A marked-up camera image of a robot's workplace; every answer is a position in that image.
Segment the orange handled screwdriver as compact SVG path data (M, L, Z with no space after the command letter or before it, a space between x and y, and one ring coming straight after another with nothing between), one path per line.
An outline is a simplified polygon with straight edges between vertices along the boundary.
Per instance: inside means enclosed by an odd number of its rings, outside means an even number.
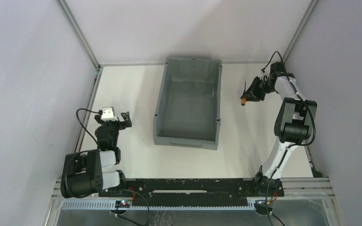
M244 83L244 91L243 91L243 94L241 95L241 105L242 106L245 106L246 105L246 102L248 102L248 89L247 89L247 84L246 84L246 81Z

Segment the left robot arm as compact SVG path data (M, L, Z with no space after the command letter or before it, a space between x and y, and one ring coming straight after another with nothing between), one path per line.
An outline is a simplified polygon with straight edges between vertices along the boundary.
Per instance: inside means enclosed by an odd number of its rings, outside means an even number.
M97 147L65 156L60 184L64 198L84 198L107 189L126 187L121 170L105 169L121 161L118 136L121 130L132 127L130 113L121 113L122 120L115 115L113 107L104 107L94 114L99 126L91 137Z

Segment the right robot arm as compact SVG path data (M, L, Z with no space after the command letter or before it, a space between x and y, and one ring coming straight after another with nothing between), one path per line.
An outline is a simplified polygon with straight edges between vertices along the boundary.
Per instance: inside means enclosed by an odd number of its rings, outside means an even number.
M255 77L249 88L244 90L241 102L264 101L266 94L273 92L282 99L274 124L276 141L254 177L257 187L277 186L292 153L299 146L309 145L315 138L317 103L302 95L292 74L273 73L268 77Z

